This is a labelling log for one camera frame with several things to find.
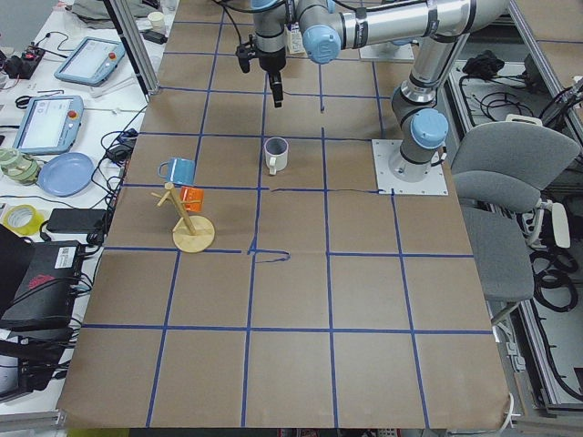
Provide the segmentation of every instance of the blue plate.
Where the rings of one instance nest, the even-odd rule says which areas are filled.
[[[95,169],[91,158],[82,153],[64,153],[48,161],[38,174],[38,186],[53,196],[71,196],[91,182]]]

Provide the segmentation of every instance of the chair backrest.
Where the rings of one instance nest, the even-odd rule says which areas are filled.
[[[452,162],[457,194],[515,212],[528,211],[537,204],[540,190],[580,149],[571,138],[528,123],[501,121],[474,127]]]

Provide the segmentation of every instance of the white tablet with blue frame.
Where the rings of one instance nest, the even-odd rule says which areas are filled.
[[[80,96],[33,97],[16,133],[14,148],[29,155],[67,152],[81,127]]]
[[[86,37],[56,70],[55,77],[65,82],[99,86],[125,54],[126,49],[118,41]]]

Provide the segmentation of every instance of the mug handle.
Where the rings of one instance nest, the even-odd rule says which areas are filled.
[[[160,165],[158,166],[158,176],[160,176],[160,177],[161,177],[161,178],[163,178],[163,179],[165,179],[165,178],[166,178],[166,175],[162,175],[162,167],[164,167],[164,166],[167,166],[167,165],[168,165],[168,163],[169,163],[169,162],[168,162],[168,161],[166,161],[166,162],[163,162],[162,164],[160,164]]]
[[[272,176],[274,176],[277,173],[277,169],[275,168],[275,161],[277,161],[276,157],[270,157],[269,168],[270,168],[270,175],[272,175]]]

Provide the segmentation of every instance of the chair seat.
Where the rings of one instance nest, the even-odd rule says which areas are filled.
[[[481,209],[462,207],[462,212],[486,299],[531,299],[535,284],[518,224]]]

